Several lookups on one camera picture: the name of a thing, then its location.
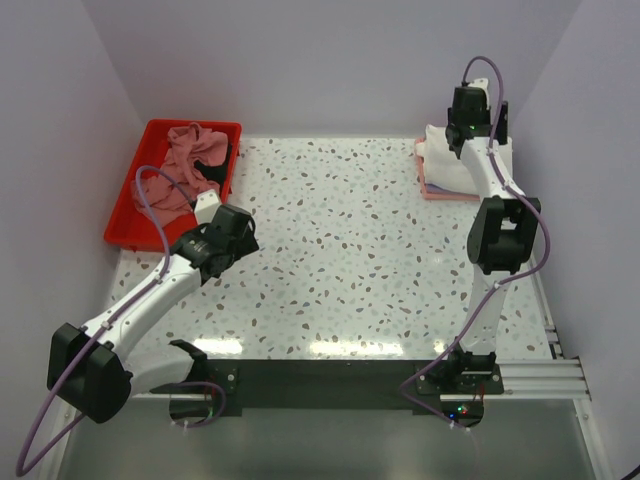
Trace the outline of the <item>white t-shirt red print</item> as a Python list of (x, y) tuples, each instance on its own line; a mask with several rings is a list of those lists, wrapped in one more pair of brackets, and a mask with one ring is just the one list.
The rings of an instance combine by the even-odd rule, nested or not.
[(449, 150), (445, 128), (427, 124), (422, 138), (425, 139), (423, 156), (427, 183), (477, 196), (477, 189), (468, 169)]

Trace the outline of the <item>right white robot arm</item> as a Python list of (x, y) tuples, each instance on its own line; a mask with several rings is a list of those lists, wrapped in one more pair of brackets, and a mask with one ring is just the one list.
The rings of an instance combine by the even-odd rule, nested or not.
[(449, 150), (469, 172), (480, 200), (466, 244), (474, 267), (468, 316), (439, 374), (459, 393), (503, 391), (496, 349), (507, 279), (529, 261), (538, 228), (539, 200), (523, 203), (527, 197), (514, 185), (498, 151), (507, 144), (507, 113), (503, 103), (498, 120), (491, 120), (484, 79), (457, 86), (447, 112)]

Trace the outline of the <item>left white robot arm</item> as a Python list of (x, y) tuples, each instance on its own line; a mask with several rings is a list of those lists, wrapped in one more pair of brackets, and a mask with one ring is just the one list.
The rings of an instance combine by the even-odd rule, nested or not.
[(129, 398), (176, 384), (185, 392), (207, 380), (207, 355), (183, 340), (178, 354), (133, 355), (135, 346), (185, 297), (258, 250), (250, 213), (229, 204), (185, 232), (146, 279), (80, 327), (61, 326), (51, 340), (47, 387), (96, 423), (113, 418)]

